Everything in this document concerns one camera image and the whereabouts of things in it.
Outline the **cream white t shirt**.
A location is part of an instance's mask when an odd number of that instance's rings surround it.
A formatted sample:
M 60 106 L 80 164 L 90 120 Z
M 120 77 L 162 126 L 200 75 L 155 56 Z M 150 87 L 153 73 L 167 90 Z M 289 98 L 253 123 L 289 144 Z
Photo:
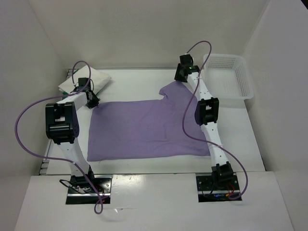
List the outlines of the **cream white t shirt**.
M 90 69 L 91 89 L 95 94 L 97 94 L 111 80 L 111 77 L 106 73 L 93 69 L 92 67 Z M 77 70 L 74 73 L 74 82 L 76 86 L 78 84 L 78 79 L 82 77 L 89 77 L 89 69 L 87 66 L 84 66 L 83 68 Z M 75 86 L 73 85 L 72 78 L 69 77 L 65 82 L 60 84 L 58 88 L 61 92 L 66 92 L 68 94 L 72 92 L 75 88 Z

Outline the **lavender t shirt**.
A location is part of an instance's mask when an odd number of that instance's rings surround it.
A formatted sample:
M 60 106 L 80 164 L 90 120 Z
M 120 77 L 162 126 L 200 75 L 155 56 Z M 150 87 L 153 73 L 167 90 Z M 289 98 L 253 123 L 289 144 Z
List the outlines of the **lavender t shirt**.
M 194 119 L 190 90 L 172 82 L 160 100 L 107 102 L 92 111 L 89 162 L 177 155 L 209 156 L 205 136 Z

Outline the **green t shirt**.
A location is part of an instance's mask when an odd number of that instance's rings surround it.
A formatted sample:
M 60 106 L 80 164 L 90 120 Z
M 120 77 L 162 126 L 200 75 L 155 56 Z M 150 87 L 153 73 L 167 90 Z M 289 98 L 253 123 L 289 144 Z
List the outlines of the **green t shirt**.
M 78 69 L 69 69 L 68 72 L 67 72 L 66 80 L 58 86 L 59 90 L 63 94 L 70 94 L 74 90 L 75 86 L 73 84 L 71 75 L 72 75 L 72 73 L 74 74 L 77 71 L 78 71 Z

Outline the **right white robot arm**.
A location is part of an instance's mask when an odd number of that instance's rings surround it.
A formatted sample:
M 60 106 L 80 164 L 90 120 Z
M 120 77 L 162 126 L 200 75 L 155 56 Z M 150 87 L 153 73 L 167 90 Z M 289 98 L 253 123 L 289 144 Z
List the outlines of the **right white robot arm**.
M 193 98 L 197 99 L 194 117 L 197 125 L 205 135 L 211 157 L 211 184 L 221 190 L 229 185 L 233 178 L 233 169 L 222 149 L 218 132 L 219 100 L 208 91 L 204 81 L 199 76 L 199 67 L 192 64 L 178 64 L 175 80 L 189 83 L 194 89 Z

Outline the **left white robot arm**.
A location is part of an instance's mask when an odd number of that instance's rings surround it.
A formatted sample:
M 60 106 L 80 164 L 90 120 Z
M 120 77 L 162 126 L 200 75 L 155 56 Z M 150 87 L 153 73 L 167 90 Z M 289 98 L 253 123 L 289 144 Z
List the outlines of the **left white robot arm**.
M 86 161 L 78 142 L 80 132 L 77 110 L 82 106 L 96 107 L 100 99 L 90 89 L 74 92 L 57 103 L 45 106 L 46 135 L 63 152 L 71 169 L 70 184 L 89 193 L 96 187 L 94 173 Z

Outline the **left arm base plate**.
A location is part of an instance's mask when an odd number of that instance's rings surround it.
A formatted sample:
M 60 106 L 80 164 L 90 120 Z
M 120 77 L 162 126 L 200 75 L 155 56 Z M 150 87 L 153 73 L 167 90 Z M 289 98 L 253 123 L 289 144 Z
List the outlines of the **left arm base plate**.
M 98 175 L 91 180 L 103 198 L 103 204 L 110 204 L 112 176 Z M 78 182 L 72 176 L 70 180 L 61 179 L 59 182 L 67 188 L 66 205 L 94 205 L 99 201 L 97 193 L 84 179 Z

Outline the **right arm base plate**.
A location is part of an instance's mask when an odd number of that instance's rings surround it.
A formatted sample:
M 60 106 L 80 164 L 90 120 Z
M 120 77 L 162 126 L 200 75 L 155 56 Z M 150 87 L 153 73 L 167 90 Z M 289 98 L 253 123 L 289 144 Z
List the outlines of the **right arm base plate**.
M 210 173 L 196 174 L 198 201 L 203 202 L 226 202 L 231 201 L 230 197 L 237 197 L 241 191 L 236 174 L 231 182 L 217 187 Z

